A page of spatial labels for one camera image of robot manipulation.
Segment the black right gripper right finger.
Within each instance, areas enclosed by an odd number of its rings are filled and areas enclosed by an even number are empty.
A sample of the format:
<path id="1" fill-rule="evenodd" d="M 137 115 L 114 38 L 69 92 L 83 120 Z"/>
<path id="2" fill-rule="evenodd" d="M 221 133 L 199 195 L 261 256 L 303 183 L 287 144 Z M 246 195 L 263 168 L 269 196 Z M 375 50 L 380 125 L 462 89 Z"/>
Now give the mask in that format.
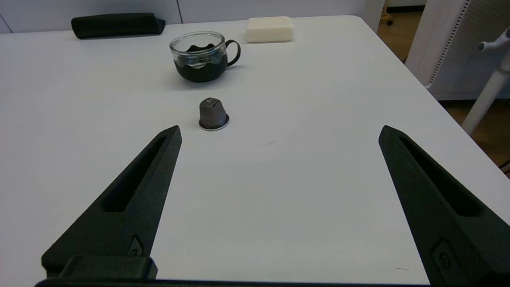
<path id="1" fill-rule="evenodd" d="M 379 146 L 430 285 L 508 287 L 509 225 L 410 136 L 384 126 Z"/>

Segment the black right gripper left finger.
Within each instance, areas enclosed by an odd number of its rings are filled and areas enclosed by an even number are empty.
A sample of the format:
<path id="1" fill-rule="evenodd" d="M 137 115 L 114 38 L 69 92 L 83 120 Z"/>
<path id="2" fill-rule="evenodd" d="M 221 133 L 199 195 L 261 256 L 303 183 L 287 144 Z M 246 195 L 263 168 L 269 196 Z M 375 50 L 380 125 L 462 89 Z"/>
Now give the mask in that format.
<path id="1" fill-rule="evenodd" d="M 180 152 L 161 131 L 44 252 L 47 279 L 155 279 L 151 250 Z"/>

